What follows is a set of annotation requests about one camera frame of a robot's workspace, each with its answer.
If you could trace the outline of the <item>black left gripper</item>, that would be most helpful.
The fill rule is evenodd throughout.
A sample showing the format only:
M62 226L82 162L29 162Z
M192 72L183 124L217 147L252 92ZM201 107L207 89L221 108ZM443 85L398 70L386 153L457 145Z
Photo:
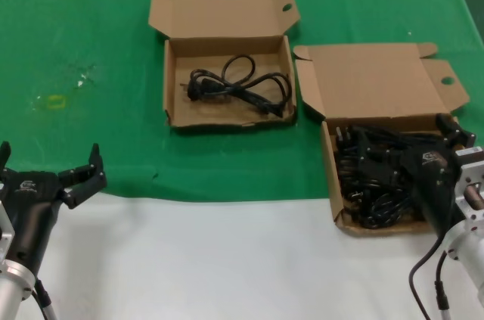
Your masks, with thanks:
M62 201L75 209L107 187L104 162L97 143L92 145L88 164L52 172L16 172L6 167L11 146L0 147L1 202L14 229L7 259L37 274Z

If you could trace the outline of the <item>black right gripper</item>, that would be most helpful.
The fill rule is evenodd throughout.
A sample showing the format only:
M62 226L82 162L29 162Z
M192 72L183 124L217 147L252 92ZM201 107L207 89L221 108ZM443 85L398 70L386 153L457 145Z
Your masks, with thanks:
M436 127L448 147L460 150L474 146L476 135L452 116L438 113ZM437 235L444 236L459 218L452 150L429 145L405 150L410 145L406 134L379 127L355 127L355 136L358 172L381 185L399 185L402 167L412 200Z

